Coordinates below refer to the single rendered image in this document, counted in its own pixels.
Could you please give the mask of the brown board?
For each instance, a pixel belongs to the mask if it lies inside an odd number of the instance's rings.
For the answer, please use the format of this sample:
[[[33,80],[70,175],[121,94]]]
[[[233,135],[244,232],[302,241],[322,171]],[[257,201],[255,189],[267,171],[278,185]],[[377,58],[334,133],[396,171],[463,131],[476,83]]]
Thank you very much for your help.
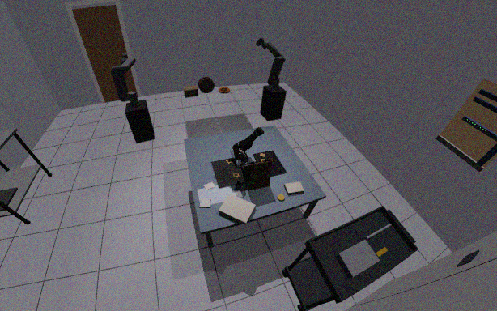
[[[247,164],[242,168],[251,168],[251,190],[270,186],[271,162],[273,162],[273,158],[260,163]]]

